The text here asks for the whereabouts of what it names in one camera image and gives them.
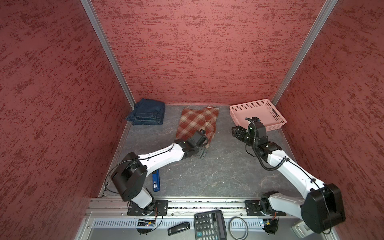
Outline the red cloth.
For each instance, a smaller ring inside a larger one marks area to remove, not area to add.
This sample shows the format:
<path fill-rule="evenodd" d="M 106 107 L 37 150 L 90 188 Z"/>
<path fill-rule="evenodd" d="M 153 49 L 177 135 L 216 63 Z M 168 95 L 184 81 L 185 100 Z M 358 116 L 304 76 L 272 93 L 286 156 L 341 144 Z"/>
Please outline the red cloth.
<path fill-rule="evenodd" d="M 204 130 L 208 138 L 205 148 L 208 149 L 216 133 L 219 112 L 220 109 L 214 107 L 205 107 L 200 110 L 184 108 L 179 120 L 176 139 L 186 141 L 196 131 Z"/>

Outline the dark denim button skirt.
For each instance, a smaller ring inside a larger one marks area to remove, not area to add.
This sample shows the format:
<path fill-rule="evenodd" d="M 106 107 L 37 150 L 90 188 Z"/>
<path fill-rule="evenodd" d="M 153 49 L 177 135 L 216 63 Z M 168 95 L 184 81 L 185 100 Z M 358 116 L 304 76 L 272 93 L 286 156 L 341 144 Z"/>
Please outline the dark denim button skirt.
<path fill-rule="evenodd" d="M 163 120 L 161 121 L 132 121 L 133 126 L 137 125 L 148 125 L 148 126 L 161 126 L 163 124 Z"/>

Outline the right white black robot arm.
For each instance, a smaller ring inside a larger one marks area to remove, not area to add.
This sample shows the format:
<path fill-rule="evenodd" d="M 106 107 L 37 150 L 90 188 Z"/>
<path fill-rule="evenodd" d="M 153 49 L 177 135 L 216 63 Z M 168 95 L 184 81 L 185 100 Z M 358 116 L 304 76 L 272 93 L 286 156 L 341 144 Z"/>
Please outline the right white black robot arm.
<path fill-rule="evenodd" d="M 283 212 L 304 221 L 314 233 L 326 230 L 346 221 L 341 190 L 334 184 L 325 184 L 292 161 L 288 154 L 268 140 L 267 131 L 257 117 L 247 118 L 247 128 L 236 126 L 232 135 L 251 147 L 255 157 L 266 171 L 279 171 L 299 191 L 301 198 L 289 197 L 277 191 L 261 196 L 258 210 L 265 216 Z"/>

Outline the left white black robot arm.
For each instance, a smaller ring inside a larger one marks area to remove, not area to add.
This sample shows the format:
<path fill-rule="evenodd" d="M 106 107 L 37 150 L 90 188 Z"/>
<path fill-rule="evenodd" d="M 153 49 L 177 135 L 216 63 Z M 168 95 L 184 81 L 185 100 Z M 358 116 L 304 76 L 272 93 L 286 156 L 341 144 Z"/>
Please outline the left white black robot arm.
<path fill-rule="evenodd" d="M 133 202 L 143 215 L 150 215 L 155 211 L 156 201 L 144 188 L 147 176 L 171 163 L 197 155 L 208 141 L 205 131 L 200 130 L 187 140 L 175 140 L 170 146 L 149 154 L 129 153 L 113 168 L 111 181 L 124 202 Z"/>

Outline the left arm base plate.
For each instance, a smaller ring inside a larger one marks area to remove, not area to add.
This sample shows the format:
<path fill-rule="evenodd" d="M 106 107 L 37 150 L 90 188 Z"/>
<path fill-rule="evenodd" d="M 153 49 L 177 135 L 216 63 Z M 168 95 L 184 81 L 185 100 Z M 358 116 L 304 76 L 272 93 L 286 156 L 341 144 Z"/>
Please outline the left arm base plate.
<path fill-rule="evenodd" d="M 168 211 L 168 200 L 153 200 L 147 207 L 144 209 L 140 208 L 133 201 L 128 202 L 128 216 L 155 216 L 160 214 L 163 216 L 167 215 Z"/>

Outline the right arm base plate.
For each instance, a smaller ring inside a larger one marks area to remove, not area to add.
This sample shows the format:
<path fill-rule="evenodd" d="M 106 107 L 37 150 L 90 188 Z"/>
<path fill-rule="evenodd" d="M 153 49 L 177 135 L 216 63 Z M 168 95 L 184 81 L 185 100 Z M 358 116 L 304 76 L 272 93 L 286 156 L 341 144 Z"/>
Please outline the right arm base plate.
<path fill-rule="evenodd" d="M 286 213 L 280 211 L 272 211 L 271 213 L 263 213 L 260 200 L 245 200 L 245 209 L 247 216 L 253 217 L 281 217 L 287 216 Z"/>

